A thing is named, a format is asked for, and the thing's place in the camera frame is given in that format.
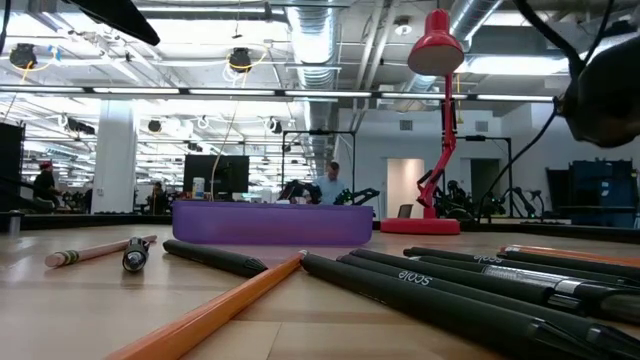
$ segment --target person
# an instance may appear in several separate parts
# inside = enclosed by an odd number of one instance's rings
[[[33,199],[39,203],[52,202],[54,208],[60,207],[60,201],[56,197],[61,192],[56,189],[56,181],[53,178],[53,163],[46,161],[40,164],[40,174],[36,176],[33,186]]]
[[[162,183],[156,182],[153,185],[153,192],[147,198],[152,215],[164,215],[168,206],[167,196],[162,190]]]
[[[313,181],[313,184],[318,186],[322,192],[320,204],[333,205],[338,195],[347,188],[344,183],[338,179],[339,174],[340,164],[332,161],[329,166],[327,166],[327,173]]]

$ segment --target table surface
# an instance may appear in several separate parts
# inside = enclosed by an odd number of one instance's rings
[[[140,274],[115,253],[59,269],[46,255],[130,236],[158,235]],[[5,359],[99,359],[241,284],[245,279],[166,254],[170,226],[26,231],[0,236],[0,348]],[[374,233],[366,248],[401,255],[425,246],[494,255],[509,244],[640,256],[640,246],[526,234],[407,236]],[[275,265],[296,247],[221,246]],[[351,248],[312,247],[335,258]],[[640,328],[618,325],[640,337]],[[497,359],[479,345],[299,270],[208,337],[185,359]]]

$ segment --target lamp base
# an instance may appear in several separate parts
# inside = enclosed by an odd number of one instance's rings
[[[458,235],[460,223],[453,219],[386,219],[380,231],[413,235]]]

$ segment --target purple plastic container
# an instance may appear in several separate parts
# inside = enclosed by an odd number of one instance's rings
[[[369,206],[176,201],[173,236],[196,244],[362,245],[371,239]]]

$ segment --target black cable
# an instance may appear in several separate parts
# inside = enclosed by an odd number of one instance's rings
[[[551,41],[558,49],[562,50],[567,59],[569,59],[569,73],[571,78],[577,78],[582,72],[585,66],[585,62],[580,59],[576,49],[567,42],[562,36],[558,35],[553,29],[549,27],[540,17],[536,14],[531,6],[527,3],[527,0],[513,0],[516,8],[522,13],[525,19],[538,31],[544,35],[544,37]]]
[[[602,41],[602,37],[604,36],[604,29],[607,27],[607,23],[609,22],[609,16],[611,15],[611,11],[613,10],[614,0],[609,0],[607,3],[607,8],[604,10],[604,15],[602,16],[602,21],[600,22],[600,28],[598,29],[598,33],[596,38],[593,40],[593,44],[591,44],[591,48],[587,53],[587,57],[584,58],[584,63],[587,64],[591,59],[591,56],[596,51],[598,45],[600,45],[600,41]]]
[[[4,51],[4,43],[7,40],[7,25],[11,17],[11,0],[4,0],[4,18],[2,21],[2,33],[0,33],[0,54]]]
[[[538,140],[540,140],[540,138],[547,131],[547,129],[549,128],[549,125],[551,125],[551,122],[553,121],[553,119],[555,119],[557,114],[558,114],[557,110],[554,108],[553,111],[551,112],[551,116],[549,116],[549,119],[547,119],[547,122],[544,124],[542,129],[540,129],[540,131],[538,132],[538,135],[536,135],[536,137],[534,137],[530,143],[528,143],[525,147],[523,147],[522,150],[520,150],[516,154],[516,156],[514,156],[513,159],[511,159],[511,161],[509,161],[507,165],[504,168],[502,168],[502,171],[500,171],[496,179],[493,181],[493,183],[491,183],[489,190],[487,190],[487,192],[485,192],[484,195],[482,195],[482,198],[480,198],[480,206],[478,208],[479,209],[478,215],[477,215],[478,223],[480,223],[480,218],[482,217],[482,206],[484,205],[484,200],[487,198],[487,194],[493,190],[493,188],[500,181],[500,178],[502,178],[502,175],[504,175],[507,172],[507,170],[511,168],[513,163],[516,162],[516,160],[518,160],[522,155],[524,155],[524,153],[527,152],[527,150],[529,150],[533,145],[535,145],[535,143],[537,143]]]

